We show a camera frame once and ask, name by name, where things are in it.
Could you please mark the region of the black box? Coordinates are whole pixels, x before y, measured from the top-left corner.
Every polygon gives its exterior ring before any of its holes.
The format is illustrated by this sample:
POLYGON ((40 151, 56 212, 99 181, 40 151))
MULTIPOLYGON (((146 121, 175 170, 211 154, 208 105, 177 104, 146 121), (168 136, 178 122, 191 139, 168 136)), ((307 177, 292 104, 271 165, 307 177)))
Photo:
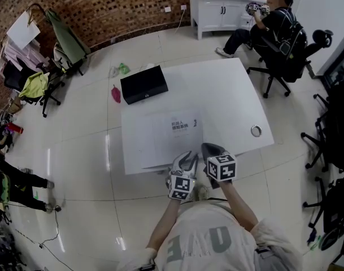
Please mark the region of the black box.
POLYGON ((159 65, 122 78, 120 83, 123 98, 128 105, 168 91, 159 65))

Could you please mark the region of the pile of pale boards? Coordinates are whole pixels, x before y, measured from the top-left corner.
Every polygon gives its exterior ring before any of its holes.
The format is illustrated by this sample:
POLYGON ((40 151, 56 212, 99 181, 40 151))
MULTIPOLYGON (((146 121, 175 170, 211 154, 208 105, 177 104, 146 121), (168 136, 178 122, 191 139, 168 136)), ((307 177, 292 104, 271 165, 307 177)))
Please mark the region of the pile of pale boards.
POLYGON ((0 75, 3 75, 3 70, 8 62, 11 62, 18 70, 22 70, 24 65, 33 69, 34 65, 26 56, 26 54, 20 50, 16 44, 9 38, 5 38, 1 42, 0 51, 0 75))

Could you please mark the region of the red cylinder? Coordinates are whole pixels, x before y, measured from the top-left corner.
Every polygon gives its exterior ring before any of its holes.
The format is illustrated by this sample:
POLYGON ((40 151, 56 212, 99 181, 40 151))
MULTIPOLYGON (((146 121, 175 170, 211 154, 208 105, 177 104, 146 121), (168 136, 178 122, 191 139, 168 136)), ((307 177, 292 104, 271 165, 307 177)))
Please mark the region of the red cylinder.
POLYGON ((6 124, 6 128, 7 128, 8 130, 12 131, 12 132, 16 132, 16 133, 19 133, 19 134, 22 134, 23 131, 24 131, 24 129, 23 129, 22 127, 20 127, 20 126, 14 124, 14 123, 12 123, 12 122, 7 123, 7 124, 6 124))

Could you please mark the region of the black wheel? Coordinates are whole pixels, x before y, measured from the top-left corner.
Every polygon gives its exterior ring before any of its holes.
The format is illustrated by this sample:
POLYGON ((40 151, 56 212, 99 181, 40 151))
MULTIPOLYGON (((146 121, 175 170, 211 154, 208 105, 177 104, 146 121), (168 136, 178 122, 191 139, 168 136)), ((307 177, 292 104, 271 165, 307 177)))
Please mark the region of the black wheel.
POLYGON ((319 248, 321 251, 329 249, 334 245, 342 236, 344 236, 344 225, 338 225, 330 232, 325 233, 320 241, 319 248))

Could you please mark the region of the black office chair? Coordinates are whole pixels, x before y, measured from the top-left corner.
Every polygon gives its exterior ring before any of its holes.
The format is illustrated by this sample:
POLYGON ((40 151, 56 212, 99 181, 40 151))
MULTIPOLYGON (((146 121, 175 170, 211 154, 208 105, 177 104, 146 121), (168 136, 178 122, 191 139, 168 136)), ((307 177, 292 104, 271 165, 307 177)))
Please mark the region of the black office chair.
MULTIPOLYGON (((5 69, 3 70, 3 75, 5 77, 4 85, 7 88, 15 90, 18 93, 18 97, 19 97, 19 93, 22 91, 27 78, 35 73, 37 72, 33 71, 32 69, 28 67, 24 67, 20 71, 11 62, 8 62, 6 64, 5 69)), ((57 74, 50 73, 49 86, 46 91, 46 94, 37 103, 30 103, 27 100, 22 100, 22 101, 25 101, 29 104, 39 104, 40 106, 42 106, 42 115, 44 118, 46 118, 47 117, 46 107, 50 101, 55 102, 57 106, 61 105, 61 101, 58 100, 56 97, 54 97, 54 93, 60 87, 64 87, 64 86, 65 86, 65 82, 60 76, 58 76, 57 74)))
POLYGON ((328 91, 328 97, 323 99, 319 94, 314 98, 320 98, 326 106, 326 112, 315 122, 318 139, 301 133, 301 138, 307 138, 318 147, 318 152, 313 161, 305 165, 311 169, 319 158, 323 158, 323 172, 329 170, 329 164, 333 164, 344 171, 344 80, 332 86, 328 91))
POLYGON ((312 38, 313 43, 307 41, 306 47, 300 51, 294 51, 294 57, 286 60, 285 56, 280 53, 280 43, 270 41, 263 37, 262 40, 267 44, 266 47, 256 47, 256 52, 260 55, 260 62, 265 62, 265 67, 249 67, 246 72, 251 71, 266 73, 269 75, 268 86, 263 93, 263 98, 268 98, 268 94, 274 80, 278 81, 286 90, 284 96, 289 96, 291 90, 288 83, 294 83, 302 77, 306 66, 311 64, 308 57, 321 49, 329 48, 332 44, 333 32, 331 30, 318 29, 314 31, 312 38))
POLYGON ((315 230, 315 226, 320 217, 323 217, 324 233, 329 233, 338 224, 344 221, 344 178, 338 179, 328 185, 328 191, 325 191, 325 186, 321 177, 315 177, 315 182, 321 193, 321 200, 314 204, 304 202, 302 208, 319 207, 314 222, 310 221, 308 227, 315 230))

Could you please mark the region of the person's left forearm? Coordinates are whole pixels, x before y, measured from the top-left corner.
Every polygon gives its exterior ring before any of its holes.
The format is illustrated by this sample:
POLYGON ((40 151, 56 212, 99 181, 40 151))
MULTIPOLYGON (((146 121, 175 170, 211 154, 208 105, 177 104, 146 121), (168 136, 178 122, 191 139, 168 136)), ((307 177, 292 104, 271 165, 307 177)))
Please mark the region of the person's left forearm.
POLYGON ((180 200, 170 199, 166 210, 151 234, 147 248, 152 248, 156 251, 160 249, 177 220, 180 204, 180 200))

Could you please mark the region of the person's right forearm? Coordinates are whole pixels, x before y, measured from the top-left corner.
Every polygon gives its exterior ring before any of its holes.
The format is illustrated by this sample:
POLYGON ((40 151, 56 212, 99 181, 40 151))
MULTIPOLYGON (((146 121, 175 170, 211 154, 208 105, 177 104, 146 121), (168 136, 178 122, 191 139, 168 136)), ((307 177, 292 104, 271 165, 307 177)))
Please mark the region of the person's right forearm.
POLYGON ((255 213, 242 199, 231 182, 221 181, 219 186, 230 205, 233 216, 243 228, 251 231, 258 223, 255 213))

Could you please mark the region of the dark equipment pile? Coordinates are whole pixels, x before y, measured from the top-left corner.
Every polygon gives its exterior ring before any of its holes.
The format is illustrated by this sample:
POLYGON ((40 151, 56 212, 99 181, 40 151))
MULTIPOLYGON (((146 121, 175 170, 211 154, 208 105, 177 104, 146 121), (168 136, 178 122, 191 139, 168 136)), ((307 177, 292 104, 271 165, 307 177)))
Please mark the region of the dark equipment pile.
POLYGON ((0 210, 0 271, 24 271, 20 261, 16 258, 12 237, 1 225, 2 215, 0 210))

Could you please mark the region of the white paper booklet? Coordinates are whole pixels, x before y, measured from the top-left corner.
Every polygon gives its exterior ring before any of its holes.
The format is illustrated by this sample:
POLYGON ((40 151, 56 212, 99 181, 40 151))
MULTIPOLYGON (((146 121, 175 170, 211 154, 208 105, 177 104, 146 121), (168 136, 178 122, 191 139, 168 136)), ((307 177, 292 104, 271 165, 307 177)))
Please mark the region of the white paper booklet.
POLYGON ((199 152, 203 142, 200 111, 192 108, 144 116, 137 122, 136 135, 141 168, 171 164, 183 152, 199 152))

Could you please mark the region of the black curved stand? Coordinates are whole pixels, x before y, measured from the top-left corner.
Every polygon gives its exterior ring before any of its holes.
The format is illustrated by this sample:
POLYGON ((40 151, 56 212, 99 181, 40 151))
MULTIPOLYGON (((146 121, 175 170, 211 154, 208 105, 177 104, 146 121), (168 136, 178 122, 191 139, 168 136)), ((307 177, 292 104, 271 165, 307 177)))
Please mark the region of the black curved stand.
POLYGON ((32 20, 40 15, 46 16, 45 10, 38 3, 31 4, 25 11, 28 17, 32 20))

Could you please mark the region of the person's beige printed shirt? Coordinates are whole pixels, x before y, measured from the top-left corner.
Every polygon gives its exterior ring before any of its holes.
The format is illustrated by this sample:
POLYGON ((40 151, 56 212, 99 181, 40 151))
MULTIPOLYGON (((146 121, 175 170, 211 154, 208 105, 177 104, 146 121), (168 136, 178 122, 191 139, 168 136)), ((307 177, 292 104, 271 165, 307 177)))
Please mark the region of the person's beige printed shirt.
POLYGON ((198 203, 183 209, 158 251, 126 255, 117 271, 302 271, 302 256, 273 221, 245 230, 228 208, 198 203), (271 251, 258 254, 258 247, 271 251))

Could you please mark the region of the white board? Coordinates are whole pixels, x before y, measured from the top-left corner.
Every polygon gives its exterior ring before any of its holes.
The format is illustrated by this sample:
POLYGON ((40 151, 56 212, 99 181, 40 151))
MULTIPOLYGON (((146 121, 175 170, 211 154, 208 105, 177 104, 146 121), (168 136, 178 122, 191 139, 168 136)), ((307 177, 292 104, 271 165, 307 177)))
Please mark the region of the white board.
POLYGON ((29 23, 28 21, 29 13, 24 11, 7 31, 7 36, 20 49, 25 48, 40 34, 40 30, 36 23, 34 21, 29 23))

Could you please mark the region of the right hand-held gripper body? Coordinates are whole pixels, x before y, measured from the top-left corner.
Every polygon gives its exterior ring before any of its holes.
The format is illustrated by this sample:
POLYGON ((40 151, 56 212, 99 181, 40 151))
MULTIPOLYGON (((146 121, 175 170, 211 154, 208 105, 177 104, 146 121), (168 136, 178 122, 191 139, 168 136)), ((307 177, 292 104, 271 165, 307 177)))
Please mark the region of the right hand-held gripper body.
POLYGON ((231 154, 207 158, 207 176, 213 189, 223 181, 232 182, 237 178, 237 161, 231 154))

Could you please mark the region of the beige backpack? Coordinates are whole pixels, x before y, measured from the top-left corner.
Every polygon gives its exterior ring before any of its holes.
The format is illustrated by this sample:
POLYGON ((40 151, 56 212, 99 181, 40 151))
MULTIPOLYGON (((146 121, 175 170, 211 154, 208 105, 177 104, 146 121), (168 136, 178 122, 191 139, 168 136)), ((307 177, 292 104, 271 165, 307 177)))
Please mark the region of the beige backpack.
POLYGON ((69 60, 68 56, 65 54, 65 52, 58 43, 54 45, 53 53, 53 61, 58 68, 60 68, 63 71, 66 71, 72 67, 71 61, 69 60))

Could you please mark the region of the cardboard box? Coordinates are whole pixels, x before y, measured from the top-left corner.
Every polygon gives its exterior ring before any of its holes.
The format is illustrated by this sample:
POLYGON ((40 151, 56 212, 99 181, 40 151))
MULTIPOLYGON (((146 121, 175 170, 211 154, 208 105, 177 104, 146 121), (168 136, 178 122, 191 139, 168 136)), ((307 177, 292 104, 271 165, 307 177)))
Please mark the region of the cardboard box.
POLYGON ((23 105, 19 97, 14 97, 10 99, 10 106, 8 108, 9 113, 15 114, 19 112, 22 108, 23 108, 23 105))

